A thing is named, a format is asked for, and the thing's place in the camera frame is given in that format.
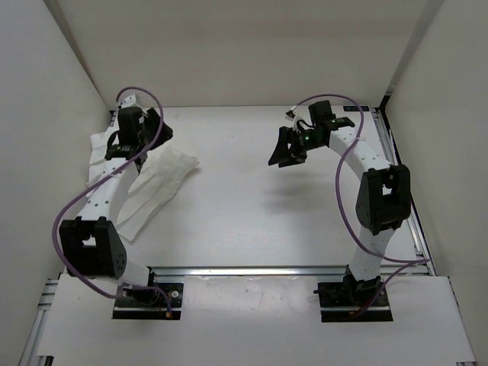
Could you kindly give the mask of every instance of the purple cable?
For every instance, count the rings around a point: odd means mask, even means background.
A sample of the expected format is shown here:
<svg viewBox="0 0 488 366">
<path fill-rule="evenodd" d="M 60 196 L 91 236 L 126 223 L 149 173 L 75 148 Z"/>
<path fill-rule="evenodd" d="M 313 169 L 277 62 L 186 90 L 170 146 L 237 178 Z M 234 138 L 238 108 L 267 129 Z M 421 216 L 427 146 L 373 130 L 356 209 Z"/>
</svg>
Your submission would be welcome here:
<svg viewBox="0 0 488 366">
<path fill-rule="evenodd" d="M 322 97 L 334 97 L 334 98 L 342 98 L 350 101 L 352 104 L 356 106 L 356 108 L 359 111 L 359 114 L 361 115 L 361 120 L 359 122 L 359 127 L 358 127 L 358 132 L 356 133 L 355 140 L 352 142 L 352 144 L 344 151 L 344 153 L 341 156 L 341 159 L 339 160 L 339 164 L 337 165 L 337 169 L 335 171 L 335 195 L 337 197 L 337 204 L 339 206 L 339 212 L 341 213 L 342 220 L 344 221 L 345 227 L 348 230 L 349 234 L 352 236 L 353 240 L 358 244 L 359 248 L 361 248 L 363 251 L 365 251 L 369 255 L 373 255 L 378 258 L 385 259 L 389 262 L 393 263 L 406 263 L 406 264 L 411 264 L 411 265 L 417 265 L 421 263 L 427 263 L 429 260 L 428 259 L 420 259 L 417 261 L 408 261 L 405 259 L 393 259 L 393 258 L 388 258 L 385 257 L 384 255 L 381 255 L 380 253 L 376 253 L 371 251 L 370 249 L 366 248 L 364 244 L 359 240 L 358 236 L 355 234 L 354 230 L 352 229 L 351 224 L 349 223 L 349 219 L 345 215 L 345 210 L 344 210 L 344 204 L 342 203 L 342 196 L 341 196 L 341 188 L 340 188 L 340 181 L 341 181 L 341 170 L 342 170 L 342 165 L 344 164 L 345 158 L 347 155 L 355 148 L 356 144 L 358 143 L 358 139 L 361 136 L 361 132 L 363 130 L 364 126 L 364 112 L 359 105 L 358 102 L 356 102 L 354 99 L 347 97 L 345 95 L 340 95 L 340 94 L 318 94 L 318 95 L 313 95 L 311 97 L 308 97 L 307 99 L 303 99 L 301 102 L 293 106 L 291 109 L 295 109 L 299 105 L 302 105 L 303 103 L 310 101 L 315 98 L 322 98 Z"/>
<path fill-rule="evenodd" d="M 387 277 L 387 279 L 384 281 L 384 283 L 380 286 L 380 288 L 378 289 L 378 291 L 376 291 L 376 294 L 374 294 L 374 296 L 371 298 L 371 300 L 368 302 L 368 304 L 365 305 L 365 306 L 363 306 L 357 313 L 355 313 L 354 315 L 351 315 L 347 319 L 355 318 L 356 316 L 360 316 L 361 314 L 364 314 L 374 304 L 374 302 L 376 301 L 376 299 L 380 296 L 381 292 L 383 292 L 383 290 L 387 286 L 387 283 L 390 282 L 393 279 L 393 277 L 395 277 L 396 275 L 398 275 L 404 269 L 407 269 L 408 267 L 411 267 L 411 266 L 413 266 L 415 264 L 416 263 L 407 263 L 406 265 L 403 265 L 402 267 L 398 268 L 395 272 L 393 272 L 392 274 L 390 274 Z"/>
<path fill-rule="evenodd" d="M 119 102 L 119 99 L 120 99 L 120 96 L 122 95 L 122 93 L 126 92 L 127 90 L 138 90 L 140 92 L 146 93 L 152 99 L 154 99 L 154 101 L 158 105 L 159 112 L 161 114 L 161 120 L 159 122 L 159 126 L 158 126 L 158 130 L 156 131 L 156 135 L 154 136 L 154 138 L 152 139 L 152 141 L 149 143 L 149 145 L 147 145 L 146 147 L 144 147 L 132 159 L 127 160 L 124 164 L 122 164 L 117 169 L 115 169 L 110 175 L 107 175 L 107 176 L 103 177 L 102 179 L 100 179 L 99 181 L 97 181 L 95 184 L 93 184 L 91 187 L 85 189 L 82 193 L 78 194 L 75 198 L 73 198 L 70 202 L 68 202 L 68 204 L 65 207 L 62 208 L 62 210 L 57 214 L 56 218 L 54 219 L 53 230 L 51 232 L 51 237 L 53 239 L 53 244 L 54 244 L 54 250 L 56 251 L 56 254 L 59 256 L 59 258 L 61 259 L 61 262 L 63 262 L 63 264 L 69 269 L 69 271 L 71 273 L 73 273 L 81 282 L 83 282 L 84 284 L 86 284 L 88 287 L 90 287 L 96 293 L 100 294 L 101 296 L 107 297 L 109 299 L 115 299 L 115 298 L 119 297 L 120 296 L 120 291 L 117 291 L 116 294 L 109 294 L 108 292 L 103 291 L 101 288 L 95 286 L 93 283 L 90 282 L 89 279 L 87 279 L 87 277 L 85 277 L 83 274 L 79 273 L 79 271 L 77 271 L 76 268 L 73 267 L 73 265 L 71 263 L 69 263 L 68 259 L 64 256 L 61 247 L 59 246 L 58 229 L 59 229 L 59 223 L 61 222 L 61 219 L 63 218 L 63 216 L 66 213 L 66 211 L 69 210 L 69 208 L 71 208 L 74 204 L 76 204 L 78 201 L 80 201 L 89 192 L 94 191 L 95 189 L 97 189 L 98 187 L 100 187 L 102 184 L 104 184 L 106 181 L 108 181 L 109 179 L 111 179 L 112 176 L 116 175 L 119 172 L 122 172 L 129 164 L 135 162 L 139 157 L 141 157 L 141 155 L 147 153 L 154 146 L 154 144 L 156 143 L 156 141 L 157 141 L 157 139 L 159 137 L 159 134 L 162 131 L 162 126 L 164 124 L 164 115 L 163 115 L 163 112 L 162 112 L 162 105 L 161 105 L 161 102 L 159 101 L 159 99 L 152 92 L 150 92 L 149 90 L 146 90 L 144 88 L 140 88 L 138 86 L 127 86 L 126 88 L 123 88 L 122 90 L 120 90 L 119 93 L 117 94 L 117 97 L 115 98 L 115 100 L 116 100 L 117 103 Z M 165 293 L 165 291 L 163 291 L 159 287 L 142 287 L 142 286 L 137 286 L 137 289 L 138 290 L 154 290 L 154 291 L 159 292 L 165 298 L 168 312 L 171 313 L 171 311 L 172 311 L 171 304 L 170 304 L 170 301 L 169 301 L 169 297 Z"/>
<path fill-rule="evenodd" d="M 371 307 L 371 305 L 375 302 L 375 300 L 378 298 L 378 296 L 380 296 L 381 291 L 384 290 L 384 288 L 387 286 L 387 283 L 390 282 L 393 277 L 395 277 L 401 271 L 403 271 L 404 269 L 406 269 L 406 268 L 408 268 L 410 266 L 425 264 L 425 263 L 429 262 L 429 260 L 428 259 L 420 259 L 420 260 L 416 260 L 416 261 L 409 261 L 409 260 L 405 260 L 405 259 L 388 258 L 385 255 L 381 255 L 380 253 L 373 252 L 370 249 L 366 248 L 366 246 L 364 246 L 364 244 L 361 242 L 361 240 L 359 240 L 358 236 L 355 234 L 354 230 L 352 229 L 351 224 L 349 223 L 349 220 L 348 220 L 347 216 L 345 215 L 344 204 L 342 203 L 341 188 L 340 188 L 340 184 L 339 183 L 341 181 L 341 170 L 342 170 L 342 165 L 344 164 L 345 158 L 355 148 L 356 144 L 358 143 L 358 139 L 361 136 L 361 132 L 362 132 L 363 126 L 364 126 L 364 112 L 363 112 L 363 110 L 361 108 L 361 105 L 359 105 L 359 103 L 357 101 L 355 101 L 354 99 L 352 99 L 350 97 L 347 97 L 345 95 L 340 95 L 340 94 L 318 94 L 318 95 L 312 95 L 311 97 L 308 97 L 306 99 L 303 99 L 302 101 L 300 101 L 299 103 L 297 103 L 296 105 L 294 105 L 291 108 L 291 110 L 294 110 L 299 105 L 302 105 L 303 103 L 305 103 L 307 101 L 310 101 L 312 99 L 315 99 L 315 98 L 324 98 L 324 97 L 325 98 L 331 98 L 331 97 L 333 97 L 333 98 L 342 98 L 342 99 L 345 99 L 347 101 L 350 101 L 352 104 L 354 104 L 356 106 L 356 108 L 359 111 L 359 114 L 361 115 L 361 120 L 359 122 L 358 132 L 356 133 L 355 140 L 352 142 L 352 144 L 342 154 L 341 159 L 339 160 L 339 164 L 337 165 L 337 169 L 335 171 L 335 196 L 337 198 L 337 204 L 339 206 L 339 212 L 341 213 L 341 217 L 342 217 L 342 220 L 344 221 L 345 227 L 348 230 L 348 232 L 351 235 L 351 237 L 353 238 L 353 240 L 359 246 L 359 248 L 361 248 L 367 254 L 373 255 L 373 256 L 378 257 L 378 258 L 385 259 L 385 260 L 387 260 L 389 262 L 403 263 L 403 264 L 405 264 L 404 266 L 398 268 L 394 273 L 390 274 L 390 276 L 388 276 L 388 278 L 385 280 L 385 282 L 380 286 L 379 290 L 373 296 L 372 300 L 368 303 L 368 305 L 366 305 L 365 307 L 363 307 L 358 313 L 356 313 L 354 315 L 354 316 L 359 316 L 359 315 L 363 314 L 366 310 L 368 310 Z"/>
</svg>

